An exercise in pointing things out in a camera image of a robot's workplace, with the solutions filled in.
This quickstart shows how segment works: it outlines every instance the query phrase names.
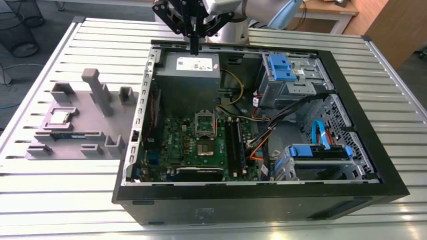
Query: metal table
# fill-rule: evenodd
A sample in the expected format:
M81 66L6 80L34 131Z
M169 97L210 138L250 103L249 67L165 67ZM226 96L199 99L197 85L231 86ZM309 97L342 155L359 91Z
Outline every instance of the metal table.
M142 227L111 203L119 160L27 160L55 82L90 90L98 68L117 91L141 89L151 40L181 40L157 22L74 22L0 136L0 236L61 239L427 239L427 114L375 45L359 36L253 29L253 45L334 53L411 195L329 221Z

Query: orange wire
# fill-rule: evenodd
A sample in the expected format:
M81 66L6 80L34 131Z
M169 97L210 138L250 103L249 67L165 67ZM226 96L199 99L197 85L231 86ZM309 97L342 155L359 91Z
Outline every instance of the orange wire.
M254 152L251 153L251 156L249 157L250 159L263 160L263 158L254 157L254 155L255 155L257 151L261 149L261 147L263 146L263 144L266 143L266 141L267 141L267 139L269 139L269 137L270 137L271 134L273 134L273 133L270 133L270 134L267 135L267 137L265 138L265 140L261 142L261 144L259 144L258 147L255 148Z

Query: barcode label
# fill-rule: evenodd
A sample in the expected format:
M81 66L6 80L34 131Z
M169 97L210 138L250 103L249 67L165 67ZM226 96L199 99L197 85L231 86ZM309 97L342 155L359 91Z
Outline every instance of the barcode label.
M261 100L257 97L254 97L253 104L254 104L254 107L257 108L259 107Z

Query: black mesh trash can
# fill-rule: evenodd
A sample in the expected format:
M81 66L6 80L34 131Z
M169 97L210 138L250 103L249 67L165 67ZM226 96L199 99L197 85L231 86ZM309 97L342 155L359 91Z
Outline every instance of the black mesh trash can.
M23 14L24 23L30 28L46 23L36 0L4 0L12 12Z
M16 12L0 13L0 44L18 58L28 57L39 50L32 31L24 24L24 16Z

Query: gray carpet floor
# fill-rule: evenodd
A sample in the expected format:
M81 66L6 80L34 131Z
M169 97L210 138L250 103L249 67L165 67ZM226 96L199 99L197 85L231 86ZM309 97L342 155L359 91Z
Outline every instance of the gray carpet floor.
M38 4L46 19L46 24L32 29L32 33L40 46L39 53L31 57L14 58L0 46L0 63L6 67L24 63L44 65L75 16L138 21L155 20L153 11L149 7L69 2L66 4L66 11L62 12L58 11L53 1L39 0ZM3 0L0 0L0 12L8 12L8 7ZM423 94L427 92L426 65L427 60L422 60L414 55L398 71L425 107L427 107L427 95ZM7 71L14 78L15 84L11 87L6 87L4 84L0 84L0 129L6 128L16 111L16 107L8 109L2 108L22 102L40 70L42 67L39 66L20 66Z

